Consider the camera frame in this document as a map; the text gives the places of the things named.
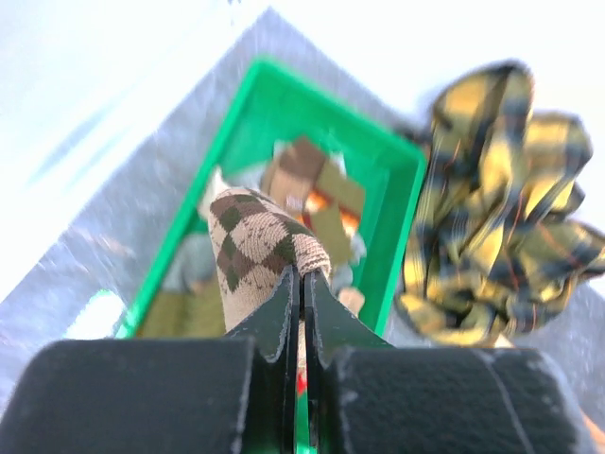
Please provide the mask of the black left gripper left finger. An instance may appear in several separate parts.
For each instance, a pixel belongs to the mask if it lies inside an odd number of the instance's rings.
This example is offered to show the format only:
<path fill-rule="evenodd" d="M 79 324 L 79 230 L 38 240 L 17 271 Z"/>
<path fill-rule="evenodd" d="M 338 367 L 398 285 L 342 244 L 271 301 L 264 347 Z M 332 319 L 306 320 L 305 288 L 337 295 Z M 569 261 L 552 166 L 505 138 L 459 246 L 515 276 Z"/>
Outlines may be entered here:
<path fill-rule="evenodd" d="M 5 453 L 291 453 L 299 278 L 217 339 L 62 340 L 26 367 Z"/>

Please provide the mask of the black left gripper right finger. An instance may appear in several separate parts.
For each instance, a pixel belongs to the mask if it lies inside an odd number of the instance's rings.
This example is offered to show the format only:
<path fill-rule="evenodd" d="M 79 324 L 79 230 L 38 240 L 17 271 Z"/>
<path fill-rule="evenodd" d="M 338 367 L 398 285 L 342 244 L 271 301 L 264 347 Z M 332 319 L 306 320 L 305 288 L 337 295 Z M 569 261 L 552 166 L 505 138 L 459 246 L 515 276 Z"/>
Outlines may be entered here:
<path fill-rule="evenodd" d="M 310 438 L 320 453 L 593 453 L 561 368 L 531 349 L 405 347 L 303 281 Z"/>

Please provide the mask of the beige brown argyle sock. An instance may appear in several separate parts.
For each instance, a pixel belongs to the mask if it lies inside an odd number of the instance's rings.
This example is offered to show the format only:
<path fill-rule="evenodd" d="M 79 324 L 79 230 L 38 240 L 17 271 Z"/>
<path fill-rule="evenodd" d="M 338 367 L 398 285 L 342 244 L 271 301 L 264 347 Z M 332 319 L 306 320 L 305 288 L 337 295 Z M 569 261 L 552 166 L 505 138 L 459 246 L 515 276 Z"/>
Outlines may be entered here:
<path fill-rule="evenodd" d="M 257 191 L 219 193 L 207 222 L 228 331 L 270 297 L 284 268 L 330 276 L 329 255 L 315 235 Z"/>

